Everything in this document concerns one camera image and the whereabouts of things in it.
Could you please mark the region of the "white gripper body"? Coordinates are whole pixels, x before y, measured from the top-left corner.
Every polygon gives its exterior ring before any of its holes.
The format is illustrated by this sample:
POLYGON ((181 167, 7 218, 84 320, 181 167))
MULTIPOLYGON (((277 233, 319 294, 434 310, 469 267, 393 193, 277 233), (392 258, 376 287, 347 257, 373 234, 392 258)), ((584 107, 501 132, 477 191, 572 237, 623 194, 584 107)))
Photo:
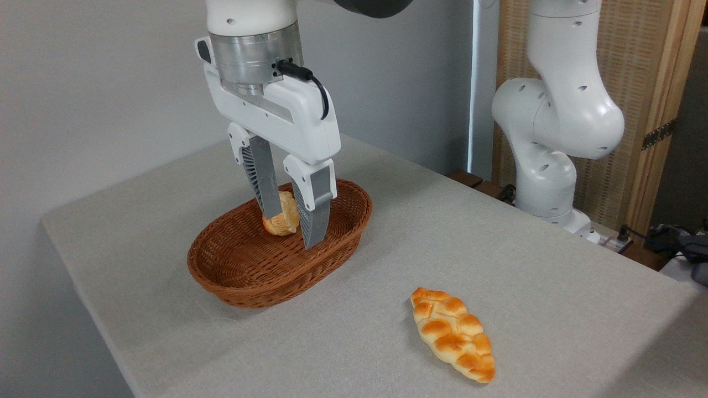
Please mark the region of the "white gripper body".
POLYGON ((307 164, 331 159, 341 149, 338 121, 333 105, 327 117, 321 91, 312 82, 291 76, 264 86, 263 95, 231 92, 215 68, 210 38, 195 41, 195 50, 204 65, 207 85, 217 110, 238 124, 307 164))

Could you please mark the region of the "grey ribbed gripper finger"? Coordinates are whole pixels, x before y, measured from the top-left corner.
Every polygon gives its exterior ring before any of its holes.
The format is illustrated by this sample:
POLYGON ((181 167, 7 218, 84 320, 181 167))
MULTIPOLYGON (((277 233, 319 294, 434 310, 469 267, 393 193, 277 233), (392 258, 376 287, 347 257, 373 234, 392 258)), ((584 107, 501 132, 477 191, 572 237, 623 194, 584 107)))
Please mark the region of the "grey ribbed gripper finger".
POLYGON ((328 159, 321 164, 310 165, 294 155, 288 155, 284 166, 293 186, 304 247, 311 249, 324 240, 329 226, 331 201, 337 197, 334 162, 328 159))
POLYGON ((270 143, 236 123, 228 126, 233 156, 243 166, 266 219, 282 212, 270 143))

